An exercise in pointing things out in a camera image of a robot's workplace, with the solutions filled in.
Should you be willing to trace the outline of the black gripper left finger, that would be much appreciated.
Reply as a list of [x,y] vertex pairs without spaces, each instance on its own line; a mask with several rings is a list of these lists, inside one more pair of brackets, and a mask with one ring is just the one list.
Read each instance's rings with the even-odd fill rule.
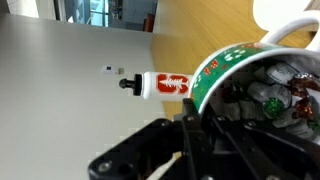
[[182,101],[182,112],[175,119],[182,126],[183,158],[187,160],[189,179],[217,180],[212,149],[192,99]]

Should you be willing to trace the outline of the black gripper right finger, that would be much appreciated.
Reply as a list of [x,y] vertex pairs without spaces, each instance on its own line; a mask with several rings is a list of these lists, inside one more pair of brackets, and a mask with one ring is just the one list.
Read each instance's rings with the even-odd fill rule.
[[230,121],[206,107],[206,120],[254,180],[320,180],[320,147],[268,122]]

